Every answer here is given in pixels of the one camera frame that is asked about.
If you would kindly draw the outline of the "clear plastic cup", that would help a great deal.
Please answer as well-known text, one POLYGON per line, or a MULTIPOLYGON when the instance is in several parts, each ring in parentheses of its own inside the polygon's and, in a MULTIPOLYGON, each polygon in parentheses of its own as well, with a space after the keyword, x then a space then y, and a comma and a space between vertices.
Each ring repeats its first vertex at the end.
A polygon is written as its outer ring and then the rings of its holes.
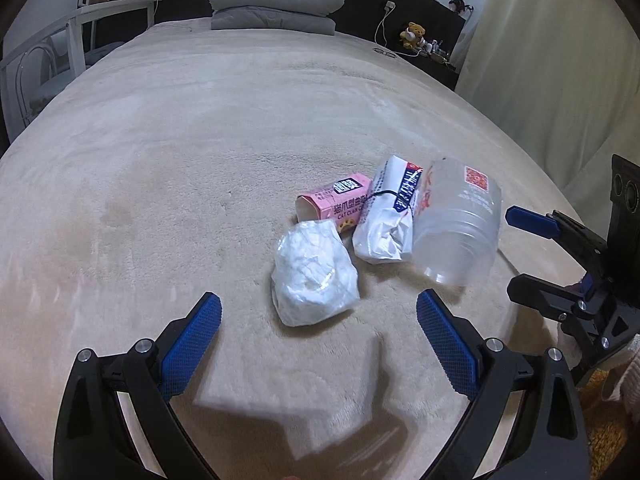
POLYGON ((411 262, 430 280, 468 287, 495 261, 502 193, 486 172, 454 158, 434 160, 420 179, 411 262))

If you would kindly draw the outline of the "white blue paper package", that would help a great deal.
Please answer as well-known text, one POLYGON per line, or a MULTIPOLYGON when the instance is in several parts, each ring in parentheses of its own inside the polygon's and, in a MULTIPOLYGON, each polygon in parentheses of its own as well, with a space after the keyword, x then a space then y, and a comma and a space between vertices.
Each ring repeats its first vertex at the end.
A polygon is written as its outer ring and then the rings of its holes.
POLYGON ((355 255, 368 263, 405 262, 423 169, 396 155, 376 172, 352 234, 355 255))

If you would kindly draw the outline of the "pink cat claw box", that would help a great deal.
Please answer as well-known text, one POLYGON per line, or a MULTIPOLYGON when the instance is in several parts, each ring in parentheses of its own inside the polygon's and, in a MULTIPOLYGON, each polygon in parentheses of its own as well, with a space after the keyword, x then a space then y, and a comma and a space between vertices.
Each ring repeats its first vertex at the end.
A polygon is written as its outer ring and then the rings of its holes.
POLYGON ((297 220, 332 220, 339 233, 353 229, 358 224, 371 182, 371 178, 356 172, 299 194, 295 201, 297 220))

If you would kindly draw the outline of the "white tissue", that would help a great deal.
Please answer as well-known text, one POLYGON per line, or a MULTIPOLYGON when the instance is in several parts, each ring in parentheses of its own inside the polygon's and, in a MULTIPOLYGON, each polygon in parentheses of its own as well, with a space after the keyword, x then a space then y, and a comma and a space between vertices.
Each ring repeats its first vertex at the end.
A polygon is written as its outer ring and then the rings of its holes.
POLYGON ((299 222, 281 237, 271 296, 288 327, 322 323, 360 300, 358 271, 332 220, 299 222))

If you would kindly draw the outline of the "cream knit right sleeve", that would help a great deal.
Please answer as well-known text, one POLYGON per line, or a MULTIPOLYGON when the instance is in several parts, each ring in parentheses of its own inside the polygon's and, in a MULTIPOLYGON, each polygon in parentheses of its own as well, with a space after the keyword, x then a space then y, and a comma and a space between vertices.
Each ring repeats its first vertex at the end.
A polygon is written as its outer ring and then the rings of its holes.
POLYGON ((631 389, 639 385, 639 342, 640 337, 634 336, 601 365, 602 370, 608 372, 601 391, 603 400, 622 400, 624 382, 629 382, 631 389))

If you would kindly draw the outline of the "cream curtain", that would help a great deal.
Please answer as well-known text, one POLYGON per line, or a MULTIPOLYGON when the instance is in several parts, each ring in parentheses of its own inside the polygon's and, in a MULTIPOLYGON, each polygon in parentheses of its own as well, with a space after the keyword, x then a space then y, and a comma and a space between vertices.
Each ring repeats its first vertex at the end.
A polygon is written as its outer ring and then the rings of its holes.
POLYGON ((615 0, 486 0, 456 91, 606 231, 612 157, 639 160, 639 39, 615 0))

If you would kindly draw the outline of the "black nightstand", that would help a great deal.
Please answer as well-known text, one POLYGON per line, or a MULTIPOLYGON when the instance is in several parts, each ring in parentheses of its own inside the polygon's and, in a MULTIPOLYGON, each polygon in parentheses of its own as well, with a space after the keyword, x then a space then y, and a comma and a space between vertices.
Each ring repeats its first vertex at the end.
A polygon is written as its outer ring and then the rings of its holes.
POLYGON ((432 50, 433 45, 430 42, 421 40, 415 49, 407 48, 404 38, 401 38, 399 43, 401 49, 396 52, 397 55, 402 56, 406 61, 420 68, 448 89, 454 90, 456 88, 459 74, 446 58, 432 50))

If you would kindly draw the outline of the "beige plush bed blanket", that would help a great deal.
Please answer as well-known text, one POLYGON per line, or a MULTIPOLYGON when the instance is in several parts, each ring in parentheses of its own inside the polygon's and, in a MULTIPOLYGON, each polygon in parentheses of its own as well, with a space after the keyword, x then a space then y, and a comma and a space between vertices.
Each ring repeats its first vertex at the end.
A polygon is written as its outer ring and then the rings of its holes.
POLYGON ((273 253, 300 193, 453 157, 506 206, 572 212, 515 142, 372 42, 158 24, 75 79, 1 161, 1 416, 37 471, 78 351, 156 337, 204 292, 220 331, 172 402, 226 479, 415 479, 466 405, 416 322, 428 279, 358 263, 356 306, 291 330, 273 253))

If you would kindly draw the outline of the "brown teddy bear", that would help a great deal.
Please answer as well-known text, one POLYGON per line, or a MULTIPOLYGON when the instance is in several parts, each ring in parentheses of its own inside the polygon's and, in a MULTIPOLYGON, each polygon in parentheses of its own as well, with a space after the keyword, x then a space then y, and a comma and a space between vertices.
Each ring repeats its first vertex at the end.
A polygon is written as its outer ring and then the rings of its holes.
POLYGON ((411 51, 420 51, 425 47, 425 29, 415 22, 410 22, 406 29, 400 33, 402 46, 411 51))

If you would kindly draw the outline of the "grey folded duvet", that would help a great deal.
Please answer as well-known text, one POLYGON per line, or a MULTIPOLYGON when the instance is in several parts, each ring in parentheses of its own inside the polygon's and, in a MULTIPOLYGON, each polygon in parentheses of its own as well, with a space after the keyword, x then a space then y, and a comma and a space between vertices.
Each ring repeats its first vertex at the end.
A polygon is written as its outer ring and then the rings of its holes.
POLYGON ((284 29, 333 36, 332 13, 345 0, 208 0, 213 30, 284 29))

